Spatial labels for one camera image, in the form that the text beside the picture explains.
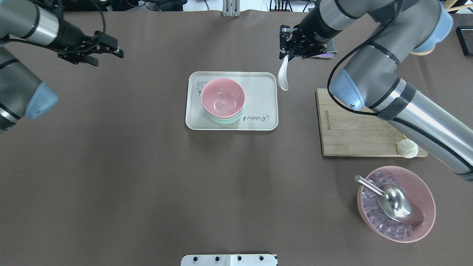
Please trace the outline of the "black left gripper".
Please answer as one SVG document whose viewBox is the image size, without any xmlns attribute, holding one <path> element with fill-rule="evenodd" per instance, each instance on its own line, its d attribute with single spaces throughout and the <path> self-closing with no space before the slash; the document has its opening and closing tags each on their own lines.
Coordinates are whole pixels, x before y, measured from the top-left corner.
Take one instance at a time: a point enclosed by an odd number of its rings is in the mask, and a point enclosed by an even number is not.
<svg viewBox="0 0 473 266">
<path fill-rule="evenodd" d="M 90 37 L 71 23 L 60 20 L 55 47 L 59 50 L 58 57 L 73 64 L 88 63 L 98 66 L 98 59 L 90 54 L 111 54 L 124 58 L 123 50 L 119 49 L 118 41 L 101 31 Z"/>
</svg>

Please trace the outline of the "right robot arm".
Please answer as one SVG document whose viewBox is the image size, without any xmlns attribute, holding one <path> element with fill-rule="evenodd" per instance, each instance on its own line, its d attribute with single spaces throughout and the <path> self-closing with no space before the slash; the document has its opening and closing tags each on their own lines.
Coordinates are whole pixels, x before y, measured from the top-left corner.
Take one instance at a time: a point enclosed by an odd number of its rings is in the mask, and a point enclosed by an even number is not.
<svg viewBox="0 0 473 266">
<path fill-rule="evenodd" d="M 466 181 L 472 180 L 472 129 L 403 80 L 395 70 L 412 52 L 427 52 L 453 25 L 439 0 L 318 0 L 293 27 L 279 32 L 280 59 L 313 57 L 363 15 L 380 25 L 331 72 L 327 89 L 342 108 L 387 121 Z"/>
</svg>

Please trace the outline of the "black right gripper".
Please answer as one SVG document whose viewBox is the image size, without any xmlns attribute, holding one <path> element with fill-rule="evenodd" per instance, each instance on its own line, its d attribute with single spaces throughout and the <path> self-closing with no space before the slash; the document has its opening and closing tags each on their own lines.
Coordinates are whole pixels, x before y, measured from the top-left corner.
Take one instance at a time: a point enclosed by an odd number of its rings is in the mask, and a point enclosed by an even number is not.
<svg viewBox="0 0 473 266">
<path fill-rule="evenodd" d="M 279 59 L 304 58 L 324 54 L 326 44 L 341 30 L 330 27 L 321 17 L 320 10 L 312 10 L 295 27 L 281 25 L 279 29 Z"/>
</svg>

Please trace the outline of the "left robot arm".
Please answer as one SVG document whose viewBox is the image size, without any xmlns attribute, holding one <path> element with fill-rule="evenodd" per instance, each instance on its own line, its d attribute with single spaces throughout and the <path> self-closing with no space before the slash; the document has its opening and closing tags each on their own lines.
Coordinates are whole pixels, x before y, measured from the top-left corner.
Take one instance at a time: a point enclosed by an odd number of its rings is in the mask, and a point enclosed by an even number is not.
<svg viewBox="0 0 473 266">
<path fill-rule="evenodd" d="M 118 40 L 106 33 L 100 0 L 92 0 L 102 20 L 102 28 L 86 35 L 68 22 L 64 0 L 2 0 L 1 10 L 1 132 L 13 128 L 20 119 L 38 119 L 58 101 L 58 95 L 24 62 L 40 64 L 44 49 L 71 64 L 98 66 L 94 54 L 123 58 Z"/>
</svg>

